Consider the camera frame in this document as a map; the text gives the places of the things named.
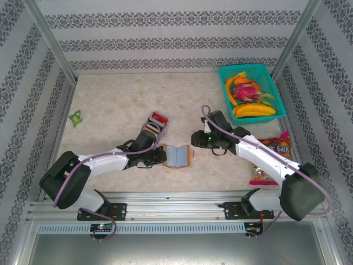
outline patterned wallpaper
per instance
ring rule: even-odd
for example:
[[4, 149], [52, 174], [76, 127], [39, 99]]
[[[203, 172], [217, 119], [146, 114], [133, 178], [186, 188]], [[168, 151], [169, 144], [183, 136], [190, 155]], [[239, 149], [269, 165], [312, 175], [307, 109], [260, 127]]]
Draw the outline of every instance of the patterned wallpaper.
[[328, 218], [343, 264], [353, 264], [352, 4], [320, 4], [277, 80], [300, 155], [333, 200]]
[[76, 74], [272, 69], [307, 0], [41, 0]]
[[38, 194], [71, 85], [20, 0], [0, 1], [0, 264]]

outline green toy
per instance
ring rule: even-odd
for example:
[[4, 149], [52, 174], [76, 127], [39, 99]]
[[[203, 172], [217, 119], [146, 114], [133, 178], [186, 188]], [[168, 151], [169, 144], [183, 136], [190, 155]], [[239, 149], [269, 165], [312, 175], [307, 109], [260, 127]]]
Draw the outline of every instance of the green toy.
[[83, 119], [81, 119], [81, 111], [78, 110], [74, 114], [70, 115], [68, 117], [70, 120], [72, 120], [73, 127], [76, 128], [76, 125], [81, 123]]

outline snack bag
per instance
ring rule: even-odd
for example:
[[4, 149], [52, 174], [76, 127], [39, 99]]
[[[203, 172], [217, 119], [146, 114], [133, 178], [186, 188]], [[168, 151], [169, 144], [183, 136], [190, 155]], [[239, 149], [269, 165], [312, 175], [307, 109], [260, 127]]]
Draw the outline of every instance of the snack bag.
[[[291, 154], [291, 139], [289, 132], [286, 131], [279, 138], [263, 139], [259, 140], [268, 148], [272, 149], [276, 153], [292, 160]], [[270, 177], [265, 171], [259, 167], [254, 167], [253, 177], [250, 180], [251, 185], [278, 185], [273, 178]]]

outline marble tabletop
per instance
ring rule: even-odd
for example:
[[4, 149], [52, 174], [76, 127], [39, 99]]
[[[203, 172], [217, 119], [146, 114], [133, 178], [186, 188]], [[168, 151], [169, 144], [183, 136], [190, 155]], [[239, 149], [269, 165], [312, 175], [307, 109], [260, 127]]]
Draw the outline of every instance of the marble tabletop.
[[[109, 151], [135, 139], [152, 111], [168, 117], [170, 124], [161, 144], [190, 144], [191, 134], [203, 130], [201, 106], [221, 110], [231, 121], [218, 73], [147, 73], [81, 75], [69, 113], [81, 111], [83, 121], [73, 127], [67, 120], [58, 156], [71, 150], [76, 155]], [[273, 120], [243, 126], [258, 139], [278, 137]], [[108, 172], [88, 181], [87, 188], [101, 192], [168, 192], [249, 190], [253, 165], [230, 152], [214, 156], [209, 149], [195, 151], [191, 166], [170, 169], [130, 168]]]

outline teal basket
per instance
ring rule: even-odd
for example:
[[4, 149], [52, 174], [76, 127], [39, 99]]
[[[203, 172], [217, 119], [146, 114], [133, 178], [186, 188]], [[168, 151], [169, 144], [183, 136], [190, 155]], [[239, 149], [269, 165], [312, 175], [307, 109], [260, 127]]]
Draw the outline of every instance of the teal basket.
[[[237, 119], [233, 115], [232, 109], [234, 105], [230, 103], [228, 99], [228, 94], [226, 91], [226, 86], [224, 85], [228, 78], [231, 78], [240, 72], [246, 72], [247, 78], [250, 80], [256, 81], [256, 83], [261, 87], [261, 91], [263, 93], [269, 93], [274, 96], [274, 100], [267, 98], [269, 102], [271, 102], [272, 107], [276, 110], [276, 114], [272, 116], [265, 116], [265, 117], [250, 117], [250, 118], [241, 118]], [[286, 109], [283, 105], [282, 99], [277, 91], [275, 84], [272, 81], [269, 71], [267, 67], [262, 64], [249, 64], [249, 65], [230, 65], [230, 66], [223, 66], [218, 71], [220, 74], [220, 79], [222, 82], [222, 88], [224, 92], [224, 96], [226, 98], [227, 106], [229, 113], [232, 118], [232, 123], [234, 125], [244, 125], [244, 124], [254, 124], [254, 123], [268, 123], [271, 120], [282, 118], [286, 115]]]

